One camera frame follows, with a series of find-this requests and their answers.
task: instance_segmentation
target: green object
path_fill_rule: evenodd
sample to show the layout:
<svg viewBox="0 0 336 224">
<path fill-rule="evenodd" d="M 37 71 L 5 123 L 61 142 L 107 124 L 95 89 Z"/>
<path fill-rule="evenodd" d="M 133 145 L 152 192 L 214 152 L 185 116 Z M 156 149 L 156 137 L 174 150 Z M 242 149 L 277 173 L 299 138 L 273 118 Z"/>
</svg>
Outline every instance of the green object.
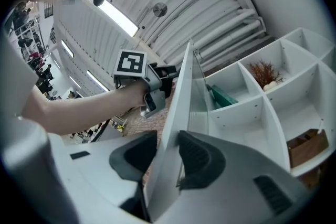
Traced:
<svg viewBox="0 0 336 224">
<path fill-rule="evenodd" d="M 214 95 L 215 101 L 222 107 L 238 103 L 238 101 L 228 94 L 226 94 L 221 88 L 216 85 L 211 86 L 212 94 Z"/>
</svg>

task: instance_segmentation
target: brown box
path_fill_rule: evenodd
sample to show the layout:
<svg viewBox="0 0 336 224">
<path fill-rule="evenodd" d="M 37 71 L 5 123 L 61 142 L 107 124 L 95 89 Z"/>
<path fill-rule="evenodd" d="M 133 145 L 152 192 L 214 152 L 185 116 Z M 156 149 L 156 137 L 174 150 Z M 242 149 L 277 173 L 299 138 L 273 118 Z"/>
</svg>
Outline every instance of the brown box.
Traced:
<svg viewBox="0 0 336 224">
<path fill-rule="evenodd" d="M 287 141 L 290 167 L 294 168 L 324 151 L 328 146 L 325 130 L 309 129 L 298 137 Z"/>
</svg>

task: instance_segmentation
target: ceiling light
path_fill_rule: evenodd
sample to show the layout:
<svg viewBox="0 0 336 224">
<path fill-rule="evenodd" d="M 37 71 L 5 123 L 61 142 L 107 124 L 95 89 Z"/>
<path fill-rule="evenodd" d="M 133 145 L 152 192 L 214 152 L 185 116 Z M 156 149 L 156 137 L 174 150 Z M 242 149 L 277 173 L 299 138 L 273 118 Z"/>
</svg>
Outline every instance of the ceiling light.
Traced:
<svg viewBox="0 0 336 224">
<path fill-rule="evenodd" d="M 56 62 L 56 60 L 54 60 L 54 62 L 55 62 L 55 64 L 58 66 L 58 68 L 61 69 L 61 68 L 59 67 L 58 63 Z"/>
<path fill-rule="evenodd" d="M 99 6 L 112 20 L 114 20 L 131 37 L 134 37 L 139 30 L 138 26 L 129 20 L 121 11 L 114 7 L 107 0 Z"/>
<path fill-rule="evenodd" d="M 78 91 L 76 91 L 81 97 L 83 97 Z M 84 97 L 83 97 L 84 98 Z"/>
<path fill-rule="evenodd" d="M 65 44 L 64 40 L 62 39 L 62 45 L 66 49 L 66 51 L 70 54 L 71 57 L 74 56 L 74 53 L 69 49 L 69 47 Z"/>
<path fill-rule="evenodd" d="M 78 83 L 71 76 L 69 76 L 69 78 L 81 89 L 80 85 L 78 85 Z"/>
<path fill-rule="evenodd" d="M 105 92 L 108 92 L 109 89 L 106 88 L 89 70 L 86 71 L 86 73 L 93 79 L 96 84 L 98 84 Z"/>
</svg>

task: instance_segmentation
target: dried plant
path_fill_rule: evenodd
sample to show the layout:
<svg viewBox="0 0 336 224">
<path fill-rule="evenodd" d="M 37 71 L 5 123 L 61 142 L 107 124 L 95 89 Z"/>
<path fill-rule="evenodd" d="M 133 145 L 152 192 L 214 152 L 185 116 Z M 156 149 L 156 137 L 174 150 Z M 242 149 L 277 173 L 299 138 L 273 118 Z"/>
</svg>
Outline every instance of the dried plant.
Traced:
<svg viewBox="0 0 336 224">
<path fill-rule="evenodd" d="M 265 85 L 270 84 L 272 81 L 276 83 L 283 81 L 282 75 L 271 63 L 265 63 L 260 60 L 259 63 L 250 63 L 248 66 L 261 88 L 264 88 Z"/>
</svg>

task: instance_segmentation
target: pipe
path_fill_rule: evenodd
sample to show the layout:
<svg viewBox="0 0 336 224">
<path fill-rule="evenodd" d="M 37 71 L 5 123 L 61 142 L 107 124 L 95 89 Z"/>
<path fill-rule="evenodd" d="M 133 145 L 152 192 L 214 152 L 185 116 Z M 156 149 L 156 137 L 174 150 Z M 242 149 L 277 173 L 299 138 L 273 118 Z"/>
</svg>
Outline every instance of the pipe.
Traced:
<svg viewBox="0 0 336 224">
<path fill-rule="evenodd" d="M 235 43 L 234 45 L 232 45 L 231 47 L 221 51 L 219 54 L 216 55 L 216 59 L 214 60 L 214 58 L 210 58 L 208 60 L 206 60 L 204 63 L 202 63 L 202 68 L 206 69 L 206 67 L 208 65 L 210 65 L 211 63 L 213 63 L 214 61 L 218 60 L 220 57 L 226 55 L 226 54 L 229 54 L 230 52 L 236 50 L 236 49 L 239 49 L 241 47 L 241 45 L 245 44 L 246 42 L 249 42 L 250 40 L 254 39 L 255 37 L 263 34 L 266 32 L 266 29 L 263 29 L 261 31 L 258 31 L 256 33 L 254 33 L 253 35 L 250 35 L 246 38 L 244 38 L 243 40 Z"/>
<path fill-rule="evenodd" d="M 258 20 L 255 20 L 253 23 L 244 26 L 243 28 L 233 32 L 232 34 L 226 36 L 219 42 L 213 44 L 211 47 L 207 48 L 205 51 L 202 51 L 200 53 L 200 56 L 202 59 L 206 58 L 208 55 L 211 55 L 215 53 L 216 51 L 220 50 L 223 46 L 228 44 L 229 42 L 243 36 L 244 34 L 258 28 L 261 25 L 261 22 Z"/>
<path fill-rule="evenodd" d="M 228 29 L 238 25 L 243 20 L 248 18 L 251 15 L 254 15 L 256 11 L 254 9 L 246 9 L 243 13 L 239 14 L 238 16 L 234 17 L 233 19 L 227 21 L 226 23 L 222 24 L 221 26 L 217 27 L 215 30 L 213 30 L 211 33 L 205 35 L 203 38 L 201 38 L 199 41 L 197 41 L 194 44 L 194 49 L 199 49 L 207 45 L 209 42 L 217 38 L 218 36 L 222 35 L 225 31 Z M 179 54 L 177 57 L 175 57 L 174 60 L 170 62 L 170 65 L 175 65 L 184 57 L 184 52 Z"/>
</svg>

